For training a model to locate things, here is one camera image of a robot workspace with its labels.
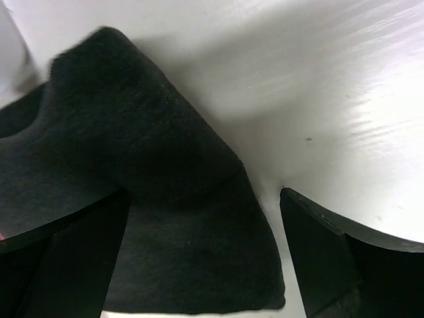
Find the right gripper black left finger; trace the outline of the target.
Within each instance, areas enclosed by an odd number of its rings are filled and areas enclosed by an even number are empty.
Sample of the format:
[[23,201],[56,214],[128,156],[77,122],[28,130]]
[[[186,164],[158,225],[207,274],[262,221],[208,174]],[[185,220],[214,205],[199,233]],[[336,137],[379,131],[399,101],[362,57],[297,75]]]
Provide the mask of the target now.
[[1,316],[100,317],[127,225],[115,192],[1,241]]

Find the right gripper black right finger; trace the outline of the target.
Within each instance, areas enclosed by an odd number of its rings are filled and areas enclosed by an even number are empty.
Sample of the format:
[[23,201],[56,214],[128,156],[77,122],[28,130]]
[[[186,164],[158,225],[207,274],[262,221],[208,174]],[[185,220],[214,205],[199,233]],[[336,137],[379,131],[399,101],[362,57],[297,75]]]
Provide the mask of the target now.
[[284,188],[280,209],[308,317],[422,317],[423,244]]

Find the black trousers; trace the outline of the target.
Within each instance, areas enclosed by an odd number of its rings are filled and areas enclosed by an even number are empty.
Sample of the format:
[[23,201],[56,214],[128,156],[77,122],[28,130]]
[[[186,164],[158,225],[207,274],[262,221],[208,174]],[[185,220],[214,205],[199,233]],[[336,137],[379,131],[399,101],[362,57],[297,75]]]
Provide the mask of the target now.
[[106,311],[285,305],[278,247],[243,163],[158,66],[103,27],[1,110],[1,233],[27,232],[118,189],[131,207]]

